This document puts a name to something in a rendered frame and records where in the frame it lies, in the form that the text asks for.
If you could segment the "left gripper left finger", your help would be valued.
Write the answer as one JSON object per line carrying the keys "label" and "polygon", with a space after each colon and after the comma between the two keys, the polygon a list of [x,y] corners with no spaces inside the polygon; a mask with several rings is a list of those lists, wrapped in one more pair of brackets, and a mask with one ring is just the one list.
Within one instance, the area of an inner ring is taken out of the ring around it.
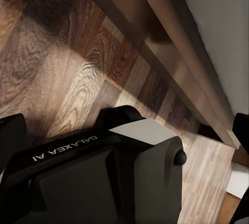
{"label": "left gripper left finger", "polygon": [[26,133],[27,127],[22,113],[0,119],[0,175]]}

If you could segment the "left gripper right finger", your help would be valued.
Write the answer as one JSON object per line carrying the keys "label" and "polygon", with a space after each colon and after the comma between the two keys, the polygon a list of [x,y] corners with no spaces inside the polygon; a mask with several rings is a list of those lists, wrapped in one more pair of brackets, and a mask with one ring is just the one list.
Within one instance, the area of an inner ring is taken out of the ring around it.
{"label": "left gripper right finger", "polygon": [[232,130],[249,155],[249,115],[237,113]]}

